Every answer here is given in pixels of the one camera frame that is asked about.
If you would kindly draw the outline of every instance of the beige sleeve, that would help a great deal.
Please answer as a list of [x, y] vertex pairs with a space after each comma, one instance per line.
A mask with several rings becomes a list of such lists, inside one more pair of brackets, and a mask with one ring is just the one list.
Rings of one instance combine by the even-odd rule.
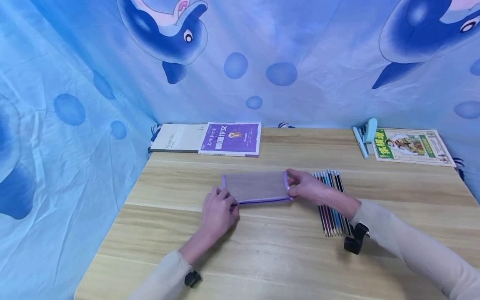
[[450, 300], [480, 299], [479, 272], [447, 247], [405, 224], [390, 211], [362, 201], [351, 221], [362, 223], [370, 238], [400, 258], [417, 274], [429, 278]]
[[185, 276], [192, 266], [178, 251], [165, 255], [153, 273], [128, 300], [174, 300], [183, 289]]

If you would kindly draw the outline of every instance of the wood grain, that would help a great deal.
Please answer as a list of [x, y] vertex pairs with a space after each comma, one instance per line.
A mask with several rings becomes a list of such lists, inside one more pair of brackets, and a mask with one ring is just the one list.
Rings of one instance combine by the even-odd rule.
[[[297, 168], [341, 171], [346, 192], [374, 201], [480, 268], [480, 209], [453, 168], [363, 159], [350, 130], [264, 128], [259, 158], [153, 153], [80, 283], [76, 299], [125, 299], [200, 224], [220, 174]], [[183, 299], [444, 299], [366, 240], [358, 256], [326, 238], [307, 201], [245, 206], [202, 259]]]

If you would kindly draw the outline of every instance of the blue stapler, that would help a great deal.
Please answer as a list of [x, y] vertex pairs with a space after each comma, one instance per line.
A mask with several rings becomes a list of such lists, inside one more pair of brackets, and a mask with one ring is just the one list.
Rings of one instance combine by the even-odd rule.
[[377, 132], [377, 126], [377, 119], [372, 118], [360, 127], [352, 127], [353, 134], [359, 143], [360, 151], [365, 159], [368, 159], [368, 146], [372, 146], [373, 140], [375, 139], [375, 133]]

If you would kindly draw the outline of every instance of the black clip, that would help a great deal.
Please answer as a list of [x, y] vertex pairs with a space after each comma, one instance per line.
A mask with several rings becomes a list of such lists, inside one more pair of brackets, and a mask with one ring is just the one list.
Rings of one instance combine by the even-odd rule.
[[358, 223], [353, 230], [353, 238], [346, 237], [345, 242], [343, 243], [343, 248], [348, 252], [358, 255], [360, 253], [365, 235], [369, 235], [368, 227], [362, 223]]
[[193, 286], [196, 285], [200, 280], [202, 280], [200, 274], [198, 274], [197, 271], [191, 271], [185, 276], [184, 283], [186, 286], [193, 288]]

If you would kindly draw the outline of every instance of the dolphin eye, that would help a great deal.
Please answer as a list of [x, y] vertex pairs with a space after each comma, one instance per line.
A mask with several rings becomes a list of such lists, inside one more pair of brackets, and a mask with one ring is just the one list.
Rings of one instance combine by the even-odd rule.
[[476, 17], [473, 19], [470, 19], [463, 23], [462, 27], [460, 27], [460, 32], [467, 32], [471, 30], [473, 27], [477, 26], [480, 21], [480, 17]]
[[190, 30], [185, 30], [185, 32], [183, 33], [183, 39], [185, 40], [185, 42], [187, 43], [190, 43], [191, 41], [193, 41], [193, 35], [192, 35], [192, 32]]

